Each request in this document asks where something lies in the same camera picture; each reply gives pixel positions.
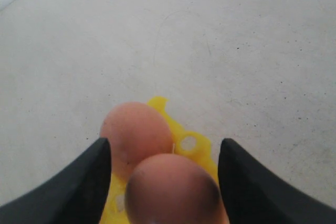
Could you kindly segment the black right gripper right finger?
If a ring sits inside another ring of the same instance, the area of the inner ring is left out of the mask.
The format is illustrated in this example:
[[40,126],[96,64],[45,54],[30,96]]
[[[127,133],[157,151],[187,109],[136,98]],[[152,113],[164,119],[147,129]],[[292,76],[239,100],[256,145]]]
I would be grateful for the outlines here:
[[294,188],[231,138],[222,140],[218,180],[230,223],[335,223],[335,209]]

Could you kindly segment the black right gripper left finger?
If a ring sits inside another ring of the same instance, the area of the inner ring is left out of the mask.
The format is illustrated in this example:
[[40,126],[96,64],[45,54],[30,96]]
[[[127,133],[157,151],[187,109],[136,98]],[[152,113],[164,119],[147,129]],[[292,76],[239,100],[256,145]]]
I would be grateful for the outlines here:
[[110,180],[110,144],[99,138],[57,175],[1,206],[1,223],[99,223]]

